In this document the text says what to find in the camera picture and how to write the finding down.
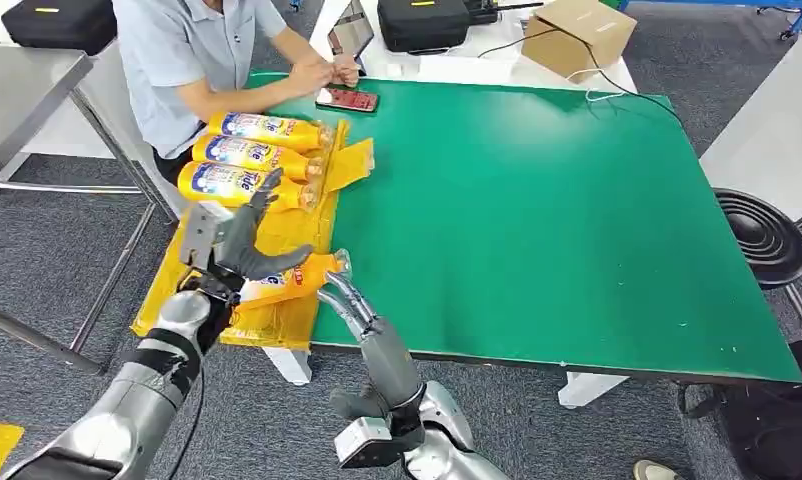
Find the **person's right hand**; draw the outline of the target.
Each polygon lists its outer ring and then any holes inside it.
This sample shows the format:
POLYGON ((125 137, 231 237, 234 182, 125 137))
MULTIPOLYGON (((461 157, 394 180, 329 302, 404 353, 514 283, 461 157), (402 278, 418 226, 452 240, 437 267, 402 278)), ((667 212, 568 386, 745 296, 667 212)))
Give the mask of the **person's right hand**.
POLYGON ((334 76, 334 67, 322 58, 297 62, 286 79, 291 96, 314 93, 328 85, 334 76))

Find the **person's left hand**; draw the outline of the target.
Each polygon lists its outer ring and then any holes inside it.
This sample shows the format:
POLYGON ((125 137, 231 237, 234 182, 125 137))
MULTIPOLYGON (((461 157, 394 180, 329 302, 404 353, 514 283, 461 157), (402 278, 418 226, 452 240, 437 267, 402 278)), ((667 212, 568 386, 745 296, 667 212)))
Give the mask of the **person's left hand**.
POLYGON ((360 67, 352 55, 335 55, 331 66, 333 71, 331 84, 342 85, 347 88, 357 86, 360 78, 360 67))

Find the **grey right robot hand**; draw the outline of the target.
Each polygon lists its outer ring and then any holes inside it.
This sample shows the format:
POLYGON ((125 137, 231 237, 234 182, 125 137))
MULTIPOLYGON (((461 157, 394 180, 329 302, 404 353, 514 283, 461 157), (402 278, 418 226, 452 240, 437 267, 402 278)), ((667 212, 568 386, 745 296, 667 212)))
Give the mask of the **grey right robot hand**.
POLYGON ((322 288, 319 299, 344 320, 357 341, 369 377, 369 383, 357 395, 333 390, 332 407, 351 420, 416 416, 425 384, 397 330, 347 277, 331 272, 326 279, 341 294, 337 296, 322 288))

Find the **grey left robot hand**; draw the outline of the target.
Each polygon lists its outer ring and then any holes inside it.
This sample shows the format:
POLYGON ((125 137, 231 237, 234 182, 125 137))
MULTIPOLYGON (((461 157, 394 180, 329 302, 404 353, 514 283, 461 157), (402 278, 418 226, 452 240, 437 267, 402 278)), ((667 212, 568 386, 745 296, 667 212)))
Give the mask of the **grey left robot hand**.
POLYGON ((282 177, 282 168, 270 172, 251 199, 236 210, 221 254, 216 257, 217 266, 248 280, 261 280, 302 265, 313 253, 311 245, 302 245, 284 254, 267 255, 255 245, 259 225, 277 198, 273 190, 281 184, 282 177))

